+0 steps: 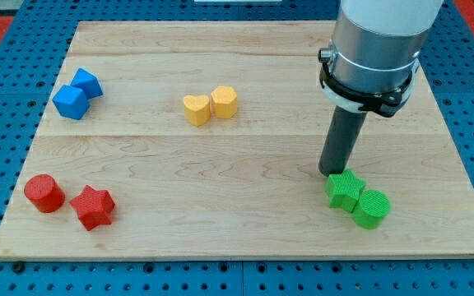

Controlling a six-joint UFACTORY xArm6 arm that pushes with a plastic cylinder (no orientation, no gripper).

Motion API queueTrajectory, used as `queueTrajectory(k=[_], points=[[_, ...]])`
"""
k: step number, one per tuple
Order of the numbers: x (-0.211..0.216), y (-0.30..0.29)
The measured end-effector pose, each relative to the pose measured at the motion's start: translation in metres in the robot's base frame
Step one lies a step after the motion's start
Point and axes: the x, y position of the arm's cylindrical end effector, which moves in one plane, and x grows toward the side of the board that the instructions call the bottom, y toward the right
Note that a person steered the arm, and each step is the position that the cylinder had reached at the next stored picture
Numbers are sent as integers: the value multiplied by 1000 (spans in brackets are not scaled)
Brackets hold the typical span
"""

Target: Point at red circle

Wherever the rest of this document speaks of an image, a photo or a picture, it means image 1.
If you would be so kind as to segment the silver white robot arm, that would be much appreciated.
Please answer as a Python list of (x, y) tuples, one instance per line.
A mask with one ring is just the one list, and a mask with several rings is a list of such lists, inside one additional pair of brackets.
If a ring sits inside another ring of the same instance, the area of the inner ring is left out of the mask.
[(350, 113), (390, 118), (411, 97), (423, 43), (442, 0), (343, 0), (318, 52), (325, 95)]

